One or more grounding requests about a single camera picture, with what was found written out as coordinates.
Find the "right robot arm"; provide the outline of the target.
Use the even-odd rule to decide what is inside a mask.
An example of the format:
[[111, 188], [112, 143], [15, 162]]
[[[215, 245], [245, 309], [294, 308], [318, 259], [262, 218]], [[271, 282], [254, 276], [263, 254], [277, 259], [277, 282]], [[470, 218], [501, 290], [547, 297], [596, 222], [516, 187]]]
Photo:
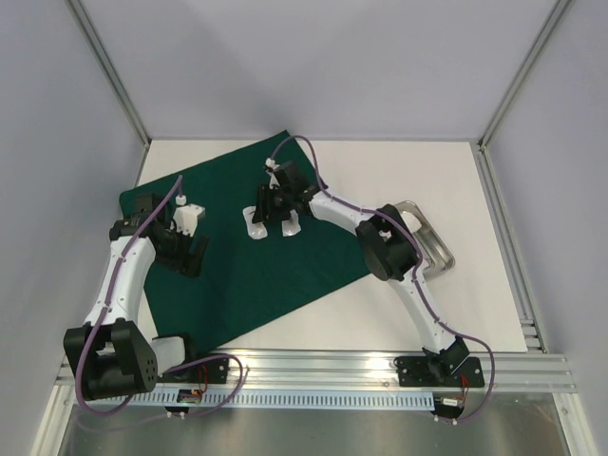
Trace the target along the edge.
[[265, 171], [270, 182], [257, 188], [256, 204], [243, 210], [249, 236], [265, 238], [266, 225], [276, 221], [285, 236], [293, 236], [301, 230], [300, 215], [327, 221], [356, 236], [370, 273], [397, 293], [420, 335], [426, 361], [408, 372], [441, 385], [457, 379], [469, 350], [430, 308], [422, 250], [396, 207], [387, 204], [372, 210], [334, 196], [321, 182], [311, 183], [292, 161], [277, 164], [268, 159]]

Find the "clear pouch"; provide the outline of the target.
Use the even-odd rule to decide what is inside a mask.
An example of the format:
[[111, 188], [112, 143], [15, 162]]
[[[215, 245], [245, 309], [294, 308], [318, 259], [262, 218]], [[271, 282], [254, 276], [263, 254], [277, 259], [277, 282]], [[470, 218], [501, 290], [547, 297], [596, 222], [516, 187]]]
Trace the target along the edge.
[[246, 222], [248, 236], [253, 240], [261, 240], [268, 236], [268, 232], [263, 222], [253, 221], [255, 211], [255, 206], [248, 206], [242, 210], [242, 215]]
[[287, 219], [281, 221], [282, 236], [293, 237], [301, 231], [299, 217], [296, 210], [291, 210]]

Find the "stainless steel tray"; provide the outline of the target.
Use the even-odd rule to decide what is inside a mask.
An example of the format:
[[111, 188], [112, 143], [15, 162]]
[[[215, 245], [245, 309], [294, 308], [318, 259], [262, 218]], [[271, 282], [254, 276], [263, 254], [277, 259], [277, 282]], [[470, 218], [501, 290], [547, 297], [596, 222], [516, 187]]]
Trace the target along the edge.
[[395, 207], [400, 214], [402, 211], [411, 212], [423, 224], [422, 229], [412, 235], [423, 251], [425, 278], [432, 280], [452, 270], [456, 264], [454, 255], [449, 251], [418, 205], [413, 201], [405, 200], [397, 203]]

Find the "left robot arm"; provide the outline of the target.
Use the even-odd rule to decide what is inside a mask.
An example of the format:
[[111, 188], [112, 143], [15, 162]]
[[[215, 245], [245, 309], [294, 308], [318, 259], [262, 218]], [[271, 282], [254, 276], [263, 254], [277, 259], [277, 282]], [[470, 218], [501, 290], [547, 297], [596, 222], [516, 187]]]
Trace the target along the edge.
[[198, 236], [202, 206], [157, 195], [136, 199], [134, 211], [109, 229], [110, 259], [82, 326], [66, 330], [63, 346], [82, 402], [152, 391], [167, 371], [177, 380], [199, 369], [186, 333], [147, 339], [138, 326], [144, 283], [154, 265], [188, 278], [200, 275], [208, 244]]

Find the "white gauze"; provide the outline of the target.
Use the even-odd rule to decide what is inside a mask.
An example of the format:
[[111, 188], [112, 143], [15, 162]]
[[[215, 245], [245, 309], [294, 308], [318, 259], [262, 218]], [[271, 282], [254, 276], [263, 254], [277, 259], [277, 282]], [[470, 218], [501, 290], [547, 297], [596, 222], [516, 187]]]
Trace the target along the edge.
[[406, 224], [408, 230], [415, 234], [422, 229], [422, 222], [415, 215], [408, 211], [401, 212], [401, 218], [403, 222]]

